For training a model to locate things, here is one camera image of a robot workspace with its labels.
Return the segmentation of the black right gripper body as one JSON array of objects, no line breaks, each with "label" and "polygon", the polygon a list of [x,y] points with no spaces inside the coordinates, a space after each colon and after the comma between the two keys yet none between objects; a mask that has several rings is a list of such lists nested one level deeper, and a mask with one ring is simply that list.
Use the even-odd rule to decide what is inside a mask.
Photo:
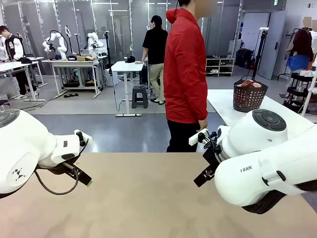
[{"label": "black right gripper body", "polygon": [[203,154],[203,158],[209,163],[205,168],[205,171],[215,171],[219,166],[221,159],[219,159],[219,154],[222,152],[219,145],[211,145]]}]

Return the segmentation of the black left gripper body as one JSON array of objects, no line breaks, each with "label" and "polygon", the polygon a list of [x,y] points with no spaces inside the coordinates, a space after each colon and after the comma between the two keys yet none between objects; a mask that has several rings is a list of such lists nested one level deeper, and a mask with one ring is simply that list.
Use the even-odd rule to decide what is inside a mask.
[{"label": "black left gripper body", "polygon": [[61,174],[74,175],[75,174],[73,171],[73,169],[75,168],[74,163],[77,161],[78,158],[79,158],[79,155],[71,159],[65,160],[64,162],[56,165],[55,167],[48,167],[48,166],[37,164],[37,169],[48,170],[55,175],[61,175]]}]

